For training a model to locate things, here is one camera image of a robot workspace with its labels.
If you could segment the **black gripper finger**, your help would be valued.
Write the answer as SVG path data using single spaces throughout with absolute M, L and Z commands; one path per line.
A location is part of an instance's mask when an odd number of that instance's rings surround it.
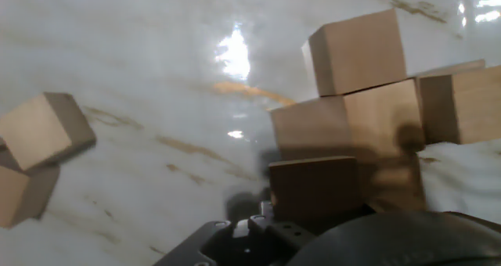
M 313 234 L 292 222 L 257 215 L 243 226 L 211 221 L 197 229 L 153 266 L 285 265 Z

